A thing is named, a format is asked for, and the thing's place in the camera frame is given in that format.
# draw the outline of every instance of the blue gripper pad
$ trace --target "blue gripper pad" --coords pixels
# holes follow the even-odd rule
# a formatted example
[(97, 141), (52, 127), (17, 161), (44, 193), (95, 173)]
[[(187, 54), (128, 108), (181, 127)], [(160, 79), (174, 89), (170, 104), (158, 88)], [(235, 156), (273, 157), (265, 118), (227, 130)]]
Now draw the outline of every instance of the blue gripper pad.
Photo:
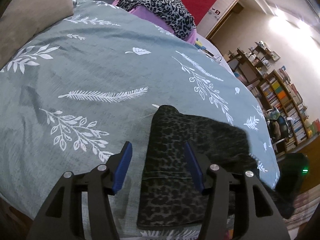
[(195, 184), (195, 188), (202, 193), (205, 189), (203, 184), (203, 173), (188, 142), (184, 145), (184, 155), (187, 160), (187, 168), (192, 176), (193, 184)]
[(126, 148), (121, 150), (123, 153), (121, 160), (113, 174), (113, 186), (112, 191), (116, 194), (119, 190), (122, 189), (122, 185), (124, 182), (124, 178), (127, 174), (129, 164), (132, 158), (132, 144), (130, 142), (127, 143)]

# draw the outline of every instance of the picture frame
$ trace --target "picture frame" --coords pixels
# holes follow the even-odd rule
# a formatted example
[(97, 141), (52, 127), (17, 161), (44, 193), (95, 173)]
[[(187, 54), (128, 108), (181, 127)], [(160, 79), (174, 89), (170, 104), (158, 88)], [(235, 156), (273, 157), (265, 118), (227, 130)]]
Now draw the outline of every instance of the picture frame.
[(271, 54), (272, 54), (272, 59), (273, 59), (275, 62), (278, 61), (279, 59), (281, 59), (280, 56), (279, 56), (278, 54), (276, 54), (274, 51), (271, 52)]

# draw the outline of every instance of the desk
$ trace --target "desk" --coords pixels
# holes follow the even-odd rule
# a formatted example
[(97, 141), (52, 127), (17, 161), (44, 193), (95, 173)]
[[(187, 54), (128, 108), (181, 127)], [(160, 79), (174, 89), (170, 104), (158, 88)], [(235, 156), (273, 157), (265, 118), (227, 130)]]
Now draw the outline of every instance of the desk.
[(255, 79), (253, 79), (250, 82), (245, 77), (247, 82), (248, 82), (248, 85), (251, 85), (251, 84), (255, 83), (256, 81), (262, 81), (263, 79), (265, 79), (265, 75), (262, 74), (260, 71), (258, 71), (258, 69), (256, 68), (256, 65), (252, 64), (252, 62), (244, 55), (244, 52), (241, 49), (239, 49), (239, 48), (237, 49), (237, 54), (236, 55), (233, 55), (233, 54), (231, 54), (231, 55), (232, 55), (232, 57), (231, 57), (230, 60), (228, 60), (228, 62), (230, 62), (233, 59), (237, 59), (238, 60), (238, 64), (237, 64), (237, 66), (236, 66), (236, 68), (234, 70), (239, 69), (241, 74), (245, 77), (243, 71), (240, 69), (240, 65), (243, 65), (244, 63), (247, 63), (249, 65), (249, 67), (252, 69), (252, 71), (255, 73), (255, 75), (257, 76)]

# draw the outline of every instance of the folded garment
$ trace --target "folded garment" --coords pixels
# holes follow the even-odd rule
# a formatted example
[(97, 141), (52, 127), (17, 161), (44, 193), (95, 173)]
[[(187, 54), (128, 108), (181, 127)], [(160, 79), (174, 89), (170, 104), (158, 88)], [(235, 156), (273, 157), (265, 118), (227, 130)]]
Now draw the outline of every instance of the folded garment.
[[(194, 187), (184, 157), (184, 143), (191, 139), (197, 152), (228, 172), (241, 174), (251, 170), (259, 177), (257, 163), (249, 156), (245, 131), (210, 118), (185, 115), (173, 106), (160, 106), (155, 113), (142, 174), (137, 226), (156, 228), (201, 223), (207, 205)], [(280, 213), (292, 211), (292, 205), (271, 188)], [(229, 215), (234, 214), (235, 198), (231, 194)]]
[(116, 0), (117, 6), (126, 11), (143, 5), (149, 11), (163, 19), (174, 34), (180, 39), (186, 39), (196, 28), (193, 16), (188, 12), (181, 0)]

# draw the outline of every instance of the wooden desk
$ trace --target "wooden desk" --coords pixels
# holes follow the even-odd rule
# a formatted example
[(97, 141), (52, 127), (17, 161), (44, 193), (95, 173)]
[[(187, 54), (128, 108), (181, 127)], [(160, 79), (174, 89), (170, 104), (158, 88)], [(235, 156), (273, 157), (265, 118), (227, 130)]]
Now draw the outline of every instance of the wooden desk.
[(252, 62), (244, 55), (244, 52), (242, 52), (239, 48), (237, 49), (237, 53), (238, 53), (237, 56), (240, 58), (239, 58), (238, 65), (236, 66), (235, 70), (237, 68), (239, 68), (239, 70), (242, 72), (242, 70), (240, 69), (240, 65), (247, 63), (249, 65), (249, 67), (253, 70), (255, 75), (257, 76), (255, 79), (248, 82), (248, 85), (251, 85), (251, 84), (255, 83), (256, 81), (262, 81), (263, 79), (265, 79), (266, 75), (265, 76), (262, 75), (256, 68), (256, 66), (259, 65), (260, 62), (258, 62), (257, 65), (253, 65)]

